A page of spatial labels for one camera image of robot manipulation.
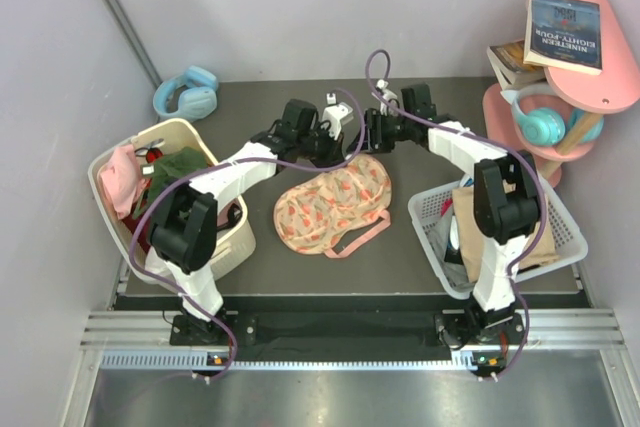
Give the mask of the floral mesh laundry bag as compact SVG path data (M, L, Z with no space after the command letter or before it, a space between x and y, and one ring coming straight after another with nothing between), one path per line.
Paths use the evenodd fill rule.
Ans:
M383 164L359 154L347 166L282 194L274 206L274 227L294 252L344 259L391 226L391 200L391 177Z

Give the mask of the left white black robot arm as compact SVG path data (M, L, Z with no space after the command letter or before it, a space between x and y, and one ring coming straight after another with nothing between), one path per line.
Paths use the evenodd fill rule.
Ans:
M210 262L217 247L218 217L224 208L258 183L282 169L320 173L346 164L344 127L362 119L345 103L323 110L292 99L282 116L253 135L226 160L169 182L148 207L147 240L151 246L147 277L172 288L181 300L181 313L172 324L171 344L205 346L236 343L225 317Z

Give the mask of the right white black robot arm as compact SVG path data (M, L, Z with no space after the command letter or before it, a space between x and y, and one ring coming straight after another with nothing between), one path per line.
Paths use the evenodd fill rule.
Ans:
M539 242L547 220L547 202L530 155L478 136L433 105L415 97L427 85L405 88L395 100L386 80L371 86L379 108L366 110L365 151L387 153L411 141L458 167L473 180L473 218L483 237L478 280L465 309L465 337L492 341L512 321L521 296L519 264Z

